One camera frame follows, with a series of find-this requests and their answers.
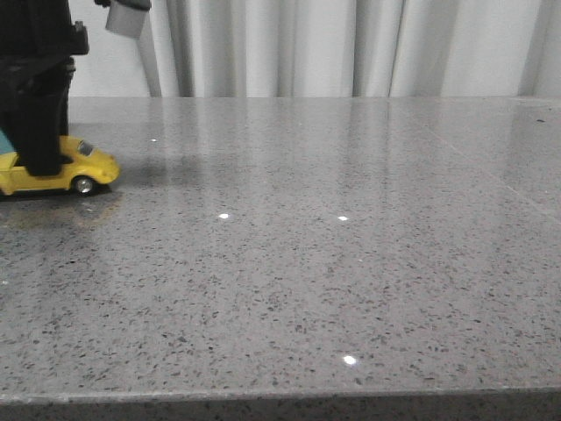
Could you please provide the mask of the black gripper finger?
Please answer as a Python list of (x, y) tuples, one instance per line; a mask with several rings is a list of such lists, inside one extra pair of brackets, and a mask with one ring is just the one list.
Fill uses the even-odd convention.
[(24, 96), (18, 107), (1, 111), (1, 129), (32, 176), (61, 171), (60, 136), (68, 135), (67, 94)]

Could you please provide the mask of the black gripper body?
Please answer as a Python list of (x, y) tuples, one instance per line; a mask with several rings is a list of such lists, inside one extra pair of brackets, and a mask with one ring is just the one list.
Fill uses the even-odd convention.
[(71, 55), (89, 51), (88, 33), (67, 1), (1, 2), (1, 98)]

